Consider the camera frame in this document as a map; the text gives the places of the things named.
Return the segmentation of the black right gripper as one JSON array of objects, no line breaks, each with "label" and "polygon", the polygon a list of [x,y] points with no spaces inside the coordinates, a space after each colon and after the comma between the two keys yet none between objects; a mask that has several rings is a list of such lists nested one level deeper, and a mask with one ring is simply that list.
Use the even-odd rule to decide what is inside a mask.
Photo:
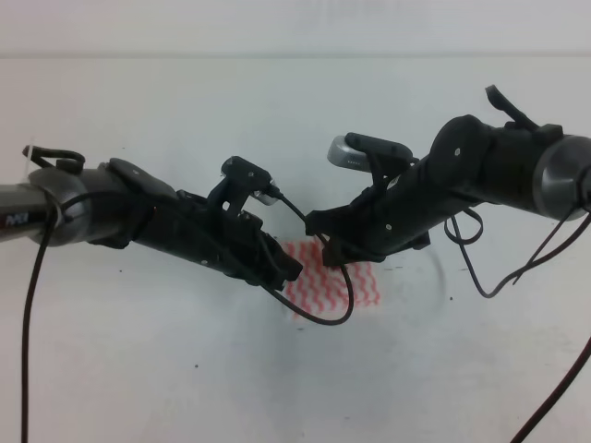
[{"label": "black right gripper", "polygon": [[396,176],[383,178],[384,189],[364,209],[338,207],[312,210],[305,217],[308,235],[353,236],[353,245],[330,237],[322,249],[325,267],[373,262],[392,254],[430,245],[427,217],[420,199],[429,191],[425,165],[414,165]]}]

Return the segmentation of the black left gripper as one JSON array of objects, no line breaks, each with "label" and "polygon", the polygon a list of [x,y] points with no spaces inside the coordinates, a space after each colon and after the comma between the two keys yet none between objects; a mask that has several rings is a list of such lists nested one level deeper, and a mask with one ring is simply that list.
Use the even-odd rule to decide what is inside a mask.
[{"label": "black left gripper", "polygon": [[303,266],[261,226],[254,216],[229,216],[210,208],[206,198],[180,190],[152,203],[134,241],[251,286],[282,292]]}]

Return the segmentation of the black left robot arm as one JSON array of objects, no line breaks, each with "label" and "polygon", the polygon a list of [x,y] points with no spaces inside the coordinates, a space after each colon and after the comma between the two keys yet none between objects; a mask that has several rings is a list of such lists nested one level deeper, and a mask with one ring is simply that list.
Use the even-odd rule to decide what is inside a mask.
[{"label": "black left robot arm", "polygon": [[249,198],[270,206],[277,188],[271,175],[233,156],[222,181],[206,197],[175,190],[137,165],[112,158],[95,169],[67,150],[27,147],[37,165],[26,182],[1,187],[1,238],[49,244],[75,243],[124,249],[131,243],[280,291],[302,265],[243,209]]}]

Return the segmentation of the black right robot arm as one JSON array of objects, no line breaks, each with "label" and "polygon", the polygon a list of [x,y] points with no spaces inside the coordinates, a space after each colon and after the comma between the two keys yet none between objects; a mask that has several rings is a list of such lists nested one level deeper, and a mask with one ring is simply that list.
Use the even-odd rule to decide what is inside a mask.
[{"label": "black right robot arm", "polygon": [[486,93],[509,122],[494,127],[471,114],[455,117],[422,159],[401,143],[353,132],[333,140],[329,161],[371,174],[372,184],[351,203],[306,217],[308,234],[328,236],[336,250],[336,258],[323,257],[326,265],[422,249],[430,229],[482,203],[557,221],[589,209],[589,138],[537,125],[495,86]]}]

